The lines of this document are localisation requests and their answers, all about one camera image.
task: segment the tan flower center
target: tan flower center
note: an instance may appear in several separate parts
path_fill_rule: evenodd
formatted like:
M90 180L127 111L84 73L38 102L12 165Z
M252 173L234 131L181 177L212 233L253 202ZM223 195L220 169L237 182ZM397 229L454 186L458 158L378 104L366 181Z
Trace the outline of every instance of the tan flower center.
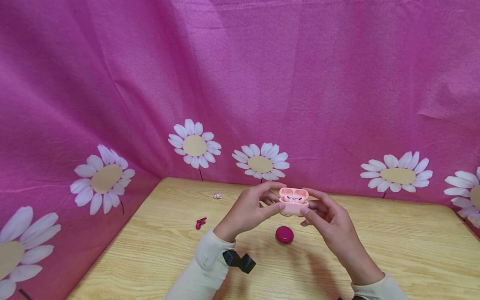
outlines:
M0 280L18 265L24 253L24 246L17 241L0 243Z
M474 186L470 191L470 200L476 208L480 209L480 185Z
M409 169L394 168L380 172L383 179L400 184L409 184L415 180L415 172Z
M254 156L248 159L248 165L252 168L252 170L266 173L270 172L273 169L273 164L270 159L264 156Z
M108 165L100 169L92 177L91 184L95 192L105 194L121 178L123 172L116 164Z
M207 151L207 143L199 135L189 135L183 141L183 150L193 157L200 156Z

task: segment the person's right hand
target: person's right hand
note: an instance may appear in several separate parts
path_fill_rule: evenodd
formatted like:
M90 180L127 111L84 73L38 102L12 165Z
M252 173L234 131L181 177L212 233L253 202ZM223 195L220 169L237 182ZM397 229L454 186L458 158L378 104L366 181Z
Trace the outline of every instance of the person's right hand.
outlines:
M384 277L384 273L363 247L345 208L327 193L306 189L318 200L308 201L309 208L300 212L305 217L302 226L313 225L325 244L346 268L353 284L367 285Z

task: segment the black wrist strap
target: black wrist strap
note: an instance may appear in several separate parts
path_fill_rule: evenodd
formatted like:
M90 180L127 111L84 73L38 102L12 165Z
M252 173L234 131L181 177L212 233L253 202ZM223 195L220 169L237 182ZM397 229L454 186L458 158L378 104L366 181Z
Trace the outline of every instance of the black wrist strap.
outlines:
M240 258L235 250L227 250L223 252L223 258L229 266L239 267L242 272L247 274L250 273L253 267L257 264L248 254L245 254Z

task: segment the person's left hand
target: person's left hand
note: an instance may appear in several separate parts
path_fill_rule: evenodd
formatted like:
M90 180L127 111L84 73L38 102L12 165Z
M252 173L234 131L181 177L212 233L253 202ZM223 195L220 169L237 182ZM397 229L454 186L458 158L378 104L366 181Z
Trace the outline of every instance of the person's left hand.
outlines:
M279 202L278 196L270 189L284 187L286 185L283 183L268 181L243 190L213 232L220 239L233 242L240 233L252 230L271 216L278 214L285 208L285 204Z

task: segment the wooden table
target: wooden table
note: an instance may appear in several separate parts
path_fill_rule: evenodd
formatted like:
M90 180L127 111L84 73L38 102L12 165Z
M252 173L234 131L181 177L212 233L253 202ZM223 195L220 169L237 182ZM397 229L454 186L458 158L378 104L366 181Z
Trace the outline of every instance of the wooden table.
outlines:
M167 178L159 183L100 257L70 299L162 299L192 259L197 242L216 225L245 186ZM223 199L212 195L222 192ZM333 195L351 215L373 259L411 300L480 297L480 243L447 207ZM195 221L208 217L201 230ZM257 266L232 268L215 299L352 298L350 280L315 228L277 215L241 234L236 250ZM289 226L289 246L275 230Z

